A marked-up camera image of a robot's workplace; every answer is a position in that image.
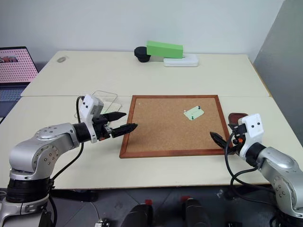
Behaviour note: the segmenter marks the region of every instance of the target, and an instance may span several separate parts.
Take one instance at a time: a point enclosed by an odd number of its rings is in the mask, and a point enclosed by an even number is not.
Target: white base
[[[196,67],[199,59],[196,54],[185,53],[183,58],[164,58],[163,62],[166,67]]]

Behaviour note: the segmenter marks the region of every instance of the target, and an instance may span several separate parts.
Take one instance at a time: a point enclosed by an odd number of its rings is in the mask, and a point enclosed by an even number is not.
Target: green block
[[[147,54],[165,58],[183,58],[183,46],[147,41]]]

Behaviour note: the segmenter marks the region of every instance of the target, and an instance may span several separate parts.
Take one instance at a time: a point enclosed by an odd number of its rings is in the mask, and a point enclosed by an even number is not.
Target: gray wall
[[[254,65],[303,144],[303,0],[283,3]]]

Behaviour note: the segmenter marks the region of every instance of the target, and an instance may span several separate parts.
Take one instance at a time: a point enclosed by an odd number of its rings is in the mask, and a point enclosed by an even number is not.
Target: white table
[[[64,62],[57,60],[65,57]],[[141,63],[133,52],[59,51],[22,96],[79,96],[96,90],[132,95],[269,96],[245,54],[199,54],[198,67]]]
[[[9,182],[9,153],[23,140],[45,126],[64,122],[76,123],[75,96],[22,97],[0,126],[0,187]],[[131,97],[118,97],[121,112],[128,113]],[[220,97],[226,121],[231,112],[260,113],[264,125],[265,146],[272,146],[297,160],[303,167],[303,148],[271,97]],[[126,122],[127,116],[113,127]],[[158,187],[179,185],[229,184],[230,175],[223,156],[152,157],[120,159],[122,137],[103,142],[85,143],[81,157],[55,182],[57,189],[104,189]],[[65,166],[79,149],[63,154],[54,173]],[[237,156],[231,156],[233,171],[249,166]],[[258,173],[242,177],[249,183],[266,183]]]

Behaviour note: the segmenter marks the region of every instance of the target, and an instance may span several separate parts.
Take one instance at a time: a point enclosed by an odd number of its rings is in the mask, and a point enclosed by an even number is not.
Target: small sticker on table
[[[197,105],[194,108],[191,108],[190,110],[184,111],[184,115],[191,121],[194,119],[200,117],[204,114],[204,111],[201,109],[201,106]]]

